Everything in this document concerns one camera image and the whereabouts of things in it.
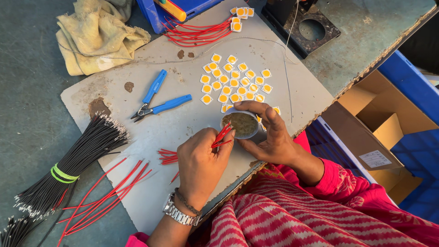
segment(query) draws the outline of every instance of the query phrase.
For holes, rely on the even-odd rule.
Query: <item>white work board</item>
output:
[[[244,1],[225,0],[186,24],[201,26],[221,23],[230,16],[229,10],[236,6],[248,7]],[[273,40],[284,45],[257,15],[242,20],[242,32],[233,32],[221,40],[239,36]],[[191,59],[188,57],[189,52],[197,57],[213,45],[179,47],[167,39],[162,36],[139,48],[135,52],[135,59],[147,62],[189,60]],[[177,57],[180,50],[184,50],[183,59]],[[158,65],[131,61],[93,74],[64,90],[61,94],[62,101],[81,131],[85,130],[90,121],[89,104],[97,98],[102,98],[110,109],[112,118],[124,124],[130,131],[132,142],[119,148],[124,153],[108,155],[99,160],[104,171],[108,171],[123,158],[129,156],[125,162],[108,174],[108,179],[113,186],[116,186],[132,170],[139,159],[151,161],[149,168],[153,168],[153,171],[135,185],[122,200],[137,230],[146,234],[152,233],[163,216],[164,201],[168,194],[180,184],[177,178],[169,185],[178,171],[178,164],[159,165],[157,150],[164,148],[176,151],[180,144],[205,127],[220,130],[219,124],[223,116],[220,112],[221,103],[217,101],[220,91],[211,93],[214,101],[209,105],[204,105],[200,100],[204,95],[201,92],[200,77],[206,74],[202,67],[210,62],[213,53],[222,56],[220,67],[226,64],[226,58],[232,54],[238,58],[237,64],[245,62],[256,74],[263,69],[270,69],[273,76],[265,82],[273,86],[273,90],[271,94],[259,93],[266,96],[266,103],[280,107],[281,117],[285,120],[291,136],[331,104],[333,100],[331,94],[290,50],[287,50],[287,56],[299,64],[286,60],[289,81],[287,83],[284,51],[283,46],[273,42],[238,38],[222,42],[205,55],[190,62]],[[109,61],[107,58],[102,58],[102,62]],[[142,106],[142,99],[149,86],[162,69],[166,69],[168,75],[160,91],[153,98],[151,106],[160,105],[167,100],[186,94],[192,95],[192,101],[158,115],[148,115],[143,120],[134,123],[130,117]],[[134,84],[131,93],[124,89],[126,82]],[[261,141],[265,137],[265,133],[260,129],[255,140]],[[235,143],[227,168],[203,211],[207,212],[215,207],[217,202],[220,202],[248,176],[251,169],[256,169],[261,164],[254,165],[254,161],[254,157]]]

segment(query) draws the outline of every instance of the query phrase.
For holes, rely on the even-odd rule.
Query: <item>bundle of black wires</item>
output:
[[[18,194],[15,207],[40,219],[54,212],[70,185],[99,158],[129,142],[125,127],[107,115],[96,115],[67,154],[37,183]]]
[[[35,227],[32,227],[34,222],[29,215],[18,220],[14,220],[13,216],[8,218],[7,227],[0,232],[1,247],[20,246],[29,233],[43,222],[41,221]]]

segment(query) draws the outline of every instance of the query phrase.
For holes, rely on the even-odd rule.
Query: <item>hand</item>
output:
[[[262,124],[267,128],[267,140],[256,145],[248,139],[238,140],[245,150],[258,160],[274,164],[289,165],[297,157],[294,143],[288,134],[285,122],[281,116],[268,104],[256,101],[241,101],[234,104],[237,110],[248,110],[262,118]]]
[[[223,142],[233,140],[235,132],[230,131]],[[178,191],[198,211],[218,184],[233,148],[233,142],[229,142],[213,153],[211,146],[217,135],[218,131],[214,128],[205,128],[177,148],[180,170]]]

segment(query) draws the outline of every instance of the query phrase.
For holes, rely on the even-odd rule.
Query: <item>gray worktable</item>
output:
[[[259,13],[265,1],[250,0]],[[319,9],[342,35],[312,53],[303,63],[336,96],[353,79],[369,70],[434,7],[433,0],[320,0]],[[59,95],[85,78],[69,76],[55,40],[55,17],[72,13],[70,1],[5,0],[0,8],[0,228],[9,216],[21,216],[13,197],[40,179],[80,136]],[[157,38],[138,7],[128,25]],[[96,163],[81,175],[72,204],[103,174]],[[104,180],[91,195],[97,199],[112,189]],[[48,217],[24,246],[36,246],[55,215]],[[65,238],[63,247],[123,246],[136,230],[120,204],[105,217]],[[55,246],[57,226],[43,246]]]

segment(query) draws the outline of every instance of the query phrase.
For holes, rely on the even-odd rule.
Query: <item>yellow tool handle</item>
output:
[[[181,22],[186,20],[186,12],[184,12],[180,7],[175,5],[170,0],[166,0],[165,4],[162,4],[159,0],[154,0],[154,2],[166,10],[166,12],[170,13],[173,17],[177,18],[177,20]]]

